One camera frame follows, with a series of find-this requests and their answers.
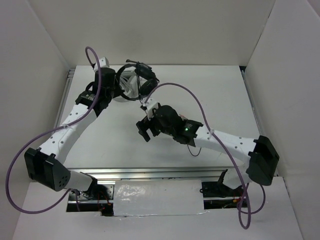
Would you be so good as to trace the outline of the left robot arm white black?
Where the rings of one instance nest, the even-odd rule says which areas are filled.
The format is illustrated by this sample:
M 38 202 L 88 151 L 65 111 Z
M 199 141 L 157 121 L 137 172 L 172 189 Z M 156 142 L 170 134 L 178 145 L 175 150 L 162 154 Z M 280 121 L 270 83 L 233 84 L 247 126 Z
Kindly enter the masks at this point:
M 28 148 L 24 159 L 29 177 L 56 191 L 75 189 L 86 199 L 98 195 L 98 181 L 83 172 L 69 170 L 64 162 L 86 128 L 106 109 L 113 98 L 123 91 L 116 80 L 116 71 L 103 67 L 95 73 L 90 82 L 75 101 L 70 114 L 61 124 L 61 129 L 37 149 Z

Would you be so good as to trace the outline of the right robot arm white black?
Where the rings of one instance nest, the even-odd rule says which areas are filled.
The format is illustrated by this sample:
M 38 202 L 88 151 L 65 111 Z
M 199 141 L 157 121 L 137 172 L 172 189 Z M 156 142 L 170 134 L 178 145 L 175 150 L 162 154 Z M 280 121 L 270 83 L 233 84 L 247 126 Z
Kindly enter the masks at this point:
M 261 186 L 272 184 L 280 156 L 268 137 L 246 138 L 208 129 L 201 122 L 178 114 L 169 105 L 144 103 L 141 109 L 146 116 L 136 126 L 146 142 L 151 139 L 147 131 L 154 137 L 165 134 L 182 145 L 213 150 L 226 154 L 233 163 L 242 162 L 221 174 L 217 189 L 223 196 L 251 182 Z

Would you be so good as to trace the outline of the black headphones with cable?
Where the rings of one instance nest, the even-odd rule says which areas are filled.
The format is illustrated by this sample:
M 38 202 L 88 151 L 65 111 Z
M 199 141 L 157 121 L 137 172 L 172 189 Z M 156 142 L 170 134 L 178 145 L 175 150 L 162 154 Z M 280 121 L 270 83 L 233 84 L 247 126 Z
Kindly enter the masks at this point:
M 140 104 L 142 105 L 143 99 L 151 98 L 151 94 L 159 86 L 160 80 L 153 72 L 152 67 L 149 65 L 133 60 L 126 60 L 126 64 L 134 64 L 134 67 L 127 68 L 127 70 L 134 70 L 137 74 L 137 89 Z M 162 105 L 154 112 L 153 117 L 158 117 L 163 126 L 163 133 L 171 136 L 176 142 L 187 145 L 187 147 L 195 147 L 197 130 L 203 126 L 202 123 L 189 120 L 169 105 Z

